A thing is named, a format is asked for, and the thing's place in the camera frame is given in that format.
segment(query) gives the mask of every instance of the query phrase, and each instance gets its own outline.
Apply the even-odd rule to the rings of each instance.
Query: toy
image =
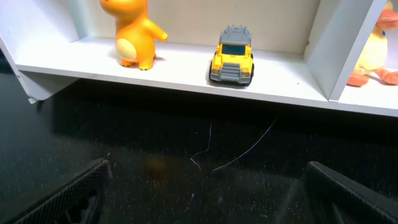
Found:
[[[210,65],[209,79],[215,82],[250,85],[254,76],[251,33],[247,27],[228,26]]]
[[[153,67],[155,41],[166,41],[168,35],[148,19],[147,0],[101,0],[105,12],[116,19],[116,51],[121,65],[140,70]]]
[[[398,85],[398,72],[389,72],[382,67],[387,58],[387,38],[384,30],[395,28],[398,28],[398,13],[392,10],[392,2],[388,1],[355,65],[348,85],[367,84],[369,77],[365,75],[371,72],[375,72],[388,84]]]

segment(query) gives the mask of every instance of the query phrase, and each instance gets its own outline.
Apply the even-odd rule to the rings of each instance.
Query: yellow toy truck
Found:
[[[228,26],[210,65],[209,79],[214,82],[250,85],[254,76],[251,33],[247,27]]]

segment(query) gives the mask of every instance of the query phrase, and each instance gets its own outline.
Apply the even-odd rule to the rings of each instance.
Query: gray truck roof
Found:
[[[247,45],[251,43],[251,33],[247,27],[228,26],[220,34],[221,44]]]

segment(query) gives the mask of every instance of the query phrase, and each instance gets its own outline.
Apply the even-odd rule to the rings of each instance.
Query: truck windshield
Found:
[[[246,46],[223,44],[223,54],[244,55]]]

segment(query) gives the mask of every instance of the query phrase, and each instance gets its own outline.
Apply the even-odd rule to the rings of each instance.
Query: ribbed black pad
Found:
[[[69,210],[87,200],[92,203],[88,206],[91,210],[86,223],[94,223],[99,219],[110,178],[109,161],[97,159],[38,192],[3,204],[0,223],[58,223]],[[69,219],[66,223],[75,223],[70,221],[69,215],[66,216]]]
[[[313,208],[322,213],[314,215],[315,219],[319,218],[317,222],[324,222],[323,217],[339,220],[328,214],[336,215],[336,211],[341,210],[357,223],[398,223],[398,203],[319,162],[307,164],[304,181],[307,195],[313,199],[310,201],[316,204]]]

